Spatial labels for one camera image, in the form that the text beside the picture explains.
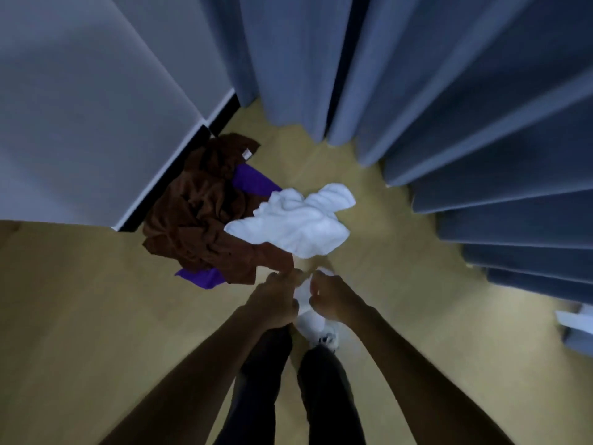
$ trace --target purple towel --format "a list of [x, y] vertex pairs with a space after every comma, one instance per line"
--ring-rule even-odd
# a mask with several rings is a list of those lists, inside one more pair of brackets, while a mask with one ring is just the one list
[[[279, 192], [282, 190], [279, 186], [274, 184], [274, 182], [263, 176], [248, 164], [241, 164], [235, 169], [233, 186], [243, 192], [267, 197], [274, 191]], [[222, 274], [218, 269], [203, 270], [197, 273], [181, 269], [175, 273], [175, 276], [181, 276], [183, 279], [187, 279], [203, 289], [212, 289], [225, 282], [225, 279], [222, 277]]]

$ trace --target floor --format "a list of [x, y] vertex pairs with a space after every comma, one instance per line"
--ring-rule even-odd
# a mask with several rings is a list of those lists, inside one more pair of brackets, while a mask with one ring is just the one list
[[[566, 350], [564, 302], [486, 283], [439, 242], [408, 194], [362, 169], [353, 148], [273, 127], [255, 103], [226, 128], [262, 144], [250, 164], [303, 193], [345, 183], [358, 204], [338, 217], [351, 237], [329, 259], [367, 302], [520, 445], [589, 444], [593, 359]], [[0, 443], [94, 444], [252, 290], [200, 290], [151, 256], [140, 233], [10, 224], [0, 228]], [[308, 267], [311, 263], [298, 262]], [[266, 269], [259, 269], [263, 279]], [[413, 444], [378, 368], [351, 333], [338, 351], [369, 444]], [[222, 424], [228, 400], [212, 431]], [[276, 442], [307, 443], [295, 370], [285, 368]]]

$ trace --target forearm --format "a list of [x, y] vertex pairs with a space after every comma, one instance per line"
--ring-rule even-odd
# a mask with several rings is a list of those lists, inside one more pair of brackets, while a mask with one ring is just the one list
[[418, 445], [512, 444], [480, 407], [400, 336], [376, 309], [361, 303], [347, 325], [389, 383]]
[[233, 379], [262, 333], [244, 307], [237, 309], [102, 444], [205, 443]]

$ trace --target leg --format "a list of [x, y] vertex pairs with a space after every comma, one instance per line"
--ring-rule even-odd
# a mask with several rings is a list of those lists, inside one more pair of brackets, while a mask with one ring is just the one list
[[334, 353], [322, 345], [307, 351], [298, 382], [309, 421], [309, 445], [365, 443], [346, 372]]
[[215, 445], [273, 445], [274, 403], [291, 350], [287, 326], [264, 333], [235, 379], [231, 409]]

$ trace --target brown cloth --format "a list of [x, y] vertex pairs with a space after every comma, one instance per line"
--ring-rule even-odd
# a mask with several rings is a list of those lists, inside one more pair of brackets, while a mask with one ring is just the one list
[[235, 167], [245, 162], [243, 152], [255, 153], [257, 148], [256, 141], [226, 134], [191, 152], [182, 173], [146, 216], [144, 247], [152, 254], [177, 259], [192, 272], [217, 268], [230, 284], [254, 284], [257, 266], [292, 269], [292, 254], [224, 232], [224, 225], [253, 216], [253, 210], [267, 201], [232, 184]]

